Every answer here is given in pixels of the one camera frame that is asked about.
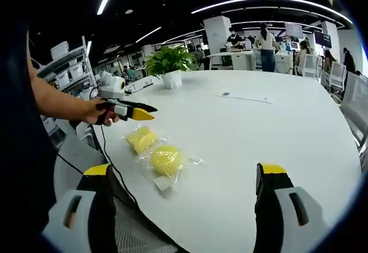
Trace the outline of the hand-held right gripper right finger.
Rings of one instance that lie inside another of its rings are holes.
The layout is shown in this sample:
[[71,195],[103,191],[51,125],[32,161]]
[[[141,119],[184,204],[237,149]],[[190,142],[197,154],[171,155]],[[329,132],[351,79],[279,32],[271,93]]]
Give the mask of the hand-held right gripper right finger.
[[322,207],[281,166],[256,168],[254,252],[312,252],[329,230]]

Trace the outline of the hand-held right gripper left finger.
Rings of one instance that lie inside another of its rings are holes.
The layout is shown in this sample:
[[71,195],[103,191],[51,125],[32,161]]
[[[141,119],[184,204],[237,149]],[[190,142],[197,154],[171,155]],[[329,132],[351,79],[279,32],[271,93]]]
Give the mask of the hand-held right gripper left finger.
[[110,177],[103,164],[84,172],[76,189],[50,209],[43,238],[55,252],[117,252],[116,207]]

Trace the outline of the person's left hand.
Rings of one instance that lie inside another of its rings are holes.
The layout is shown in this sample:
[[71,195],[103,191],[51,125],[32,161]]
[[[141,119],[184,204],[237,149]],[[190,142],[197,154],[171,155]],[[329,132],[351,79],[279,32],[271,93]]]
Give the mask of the person's left hand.
[[91,125],[111,126],[112,123],[119,121],[118,115],[105,100],[92,99],[83,104],[82,121]]

